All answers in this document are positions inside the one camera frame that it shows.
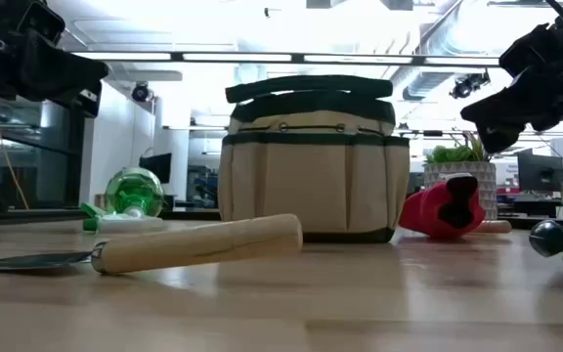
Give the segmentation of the green plastic spray bottle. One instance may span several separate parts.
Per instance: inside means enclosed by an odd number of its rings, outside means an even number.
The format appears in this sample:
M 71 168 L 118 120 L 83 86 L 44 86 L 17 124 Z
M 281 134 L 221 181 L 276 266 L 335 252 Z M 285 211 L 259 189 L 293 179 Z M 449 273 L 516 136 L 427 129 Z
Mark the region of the green plastic spray bottle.
M 108 181 L 100 200 L 80 205 L 87 214 L 82 229 L 93 234 L 159 230 L 163 205 L 164 191 L 155 174 L 141 167 L 123 168 Z

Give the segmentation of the red gardening gloves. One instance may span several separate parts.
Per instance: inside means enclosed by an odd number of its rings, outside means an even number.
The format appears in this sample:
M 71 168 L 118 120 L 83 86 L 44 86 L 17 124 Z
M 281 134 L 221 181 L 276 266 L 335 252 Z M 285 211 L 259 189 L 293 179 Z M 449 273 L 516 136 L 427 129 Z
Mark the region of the red gardening gloves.
M 478 180 L 462 174 L 409 196 L 399 226 L 432 240 L 450 241 L 475 230 L 485 216 L 479 200 Z

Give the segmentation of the silver blade trowel wooden handle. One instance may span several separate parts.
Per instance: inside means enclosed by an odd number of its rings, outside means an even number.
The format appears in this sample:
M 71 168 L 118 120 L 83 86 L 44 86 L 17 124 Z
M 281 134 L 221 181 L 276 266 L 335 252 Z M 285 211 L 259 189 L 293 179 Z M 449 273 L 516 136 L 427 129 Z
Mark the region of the silver blade trowel wooden handle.
M 99 242 L 89 251 L 0 258 L 0 272 L 50 270 L 88 262 L 117 275 L 199 264 L 296 254 L 300 220 L 281 214 Z

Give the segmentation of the beige gardening bag green trim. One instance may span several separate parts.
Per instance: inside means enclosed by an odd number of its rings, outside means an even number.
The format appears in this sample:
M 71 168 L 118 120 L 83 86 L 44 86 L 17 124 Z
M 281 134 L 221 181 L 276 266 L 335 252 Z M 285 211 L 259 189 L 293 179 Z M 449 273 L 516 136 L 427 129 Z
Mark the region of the beige gardening bag green trim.
M 295 215 L 307 242 L 389 242 L 410 179 L 385 79 L 292 75 L 226 90 L 217 199 L 224 221 Z

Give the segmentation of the black round ceiling spotlight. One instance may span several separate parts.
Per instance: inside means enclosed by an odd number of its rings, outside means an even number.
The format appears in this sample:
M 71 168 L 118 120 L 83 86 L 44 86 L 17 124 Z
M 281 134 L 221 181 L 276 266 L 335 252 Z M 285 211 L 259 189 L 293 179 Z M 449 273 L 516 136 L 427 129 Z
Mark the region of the black round ceiling spotlight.
M 490 82 L 491 78 L 487 70 L 484 72 L 467 73 L 455 80 L 455 86 L 449 95 L 454 99 L 464 99 Z
M 132 89 L 131 98 L 139 103 L 149 102 L 154 98 L 154 92 L 147 81 L 140 81 Z

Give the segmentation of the linear ceiling light fixture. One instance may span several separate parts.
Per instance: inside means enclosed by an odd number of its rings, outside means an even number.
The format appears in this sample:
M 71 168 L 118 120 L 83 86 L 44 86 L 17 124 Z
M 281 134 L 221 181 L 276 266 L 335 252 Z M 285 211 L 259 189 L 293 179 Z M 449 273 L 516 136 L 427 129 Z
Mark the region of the linear ceiling light fixture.
M 274 52 L 74 52 L 74 55 L 103 62 L 159 62 L 193 64 L 283 64 L 335 66 L 434 66 L 498 67 L 497 57 L 358 55 Z

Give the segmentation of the black computer monitor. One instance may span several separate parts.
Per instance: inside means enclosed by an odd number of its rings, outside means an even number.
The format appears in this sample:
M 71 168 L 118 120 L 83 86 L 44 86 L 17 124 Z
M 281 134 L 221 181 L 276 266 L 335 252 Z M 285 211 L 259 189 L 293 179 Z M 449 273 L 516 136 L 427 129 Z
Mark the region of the black computer monitor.
M 558 156 L 517 154 L 519 187 L 522 191 L 560 192 L 563 188 L 563 160 Z
M 139 166 L 153 173 L 161 184 L 168 184 L 171 175 L 172 154 L 141 156 Z

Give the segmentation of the succulent in white patterned pot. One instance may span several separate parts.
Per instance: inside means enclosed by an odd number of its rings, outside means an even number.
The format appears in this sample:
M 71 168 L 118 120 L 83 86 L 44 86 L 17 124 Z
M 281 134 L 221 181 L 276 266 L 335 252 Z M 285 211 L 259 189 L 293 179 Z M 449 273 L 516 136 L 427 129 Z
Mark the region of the succulent in white patterned pot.
M 453 147 L 437 146 L 424 162 L 424 184 L 432 187 L 448 175 L 468 173 L 478 181 L 479 200 L 486 220 L 498 218 L 497 168 L 476 132 L 452 131 Z

